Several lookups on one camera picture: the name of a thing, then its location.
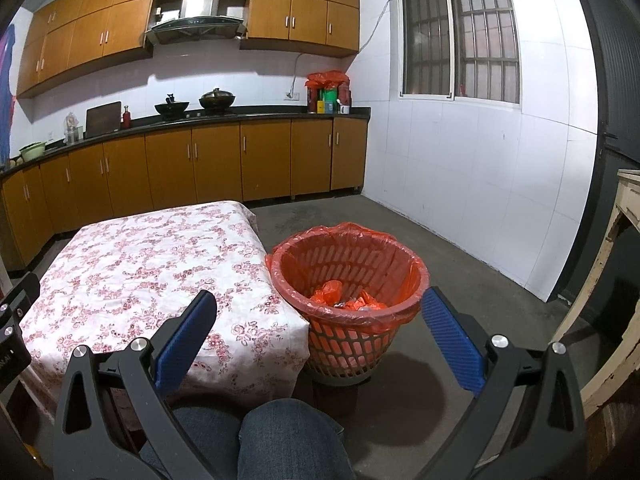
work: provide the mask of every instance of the laundry basket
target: laundry basket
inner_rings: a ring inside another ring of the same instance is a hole
[[[391,235],[357,224],[315,227],[288,238],[268,256],[276,290],[309,321],[306,370],[319,383],[357,384],[369,377],[411,321],[429,286],[422,260]],[[383,310],[341,310],[308,297],[327,280],[343,284],[341,301],[364,288]]]

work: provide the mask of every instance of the person's leg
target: person's leg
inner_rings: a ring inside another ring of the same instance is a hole
[[[173,412],[198,450],[212,468],[222,475],[220,480],[236,480],[242,413],[230,403],[211,397],[182,402]],[[162,463],[148,442],[140,450],[140,458],[164,472]]]
[[[240,429],[238,480],[354,480],[343,428],[301,400],[272,400]]]

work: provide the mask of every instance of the wooden table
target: wooden table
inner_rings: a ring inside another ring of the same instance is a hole
[[[600,251],[593,267],[584,282],[578,297],[566,315],[551,341],[560,341],[562,336],[580,315],[593,289],[600,279],[613,244],[622,231],[635,226],[640,232],[640,171],[619,170],[618,192],[613,206],[607,231],[600,245]],[[640,368],[640,300],[636,303],[636,311],[629,321],[622,341],[604,366],[582,389],[584,416],[589,418],[602,406],[615,391],[622,386],[629,375]]]

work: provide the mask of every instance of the floral tablecloth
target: floral tablecloth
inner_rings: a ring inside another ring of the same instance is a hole
[[[205,289],[216,297],[218,318],[181,392],[208,390],[249,407],[290,396],[308,357],[307,323],[273,288],[264,255],[255,215],[238,202],[80,229],[20,324],[33,357],[22,382],[53,418],[77,345],[108,352],[151,337]],[[116,402],[134,421],[126,399]]]

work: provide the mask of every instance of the stainless steel range hood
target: stainless steel range hood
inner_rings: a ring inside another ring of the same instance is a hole
[[[152,44],[230,40],[242,36],[246,31],[242,18],[219,16],[219,6],[220,0],[182,0],[180,17],[158,23],[146,36]]]

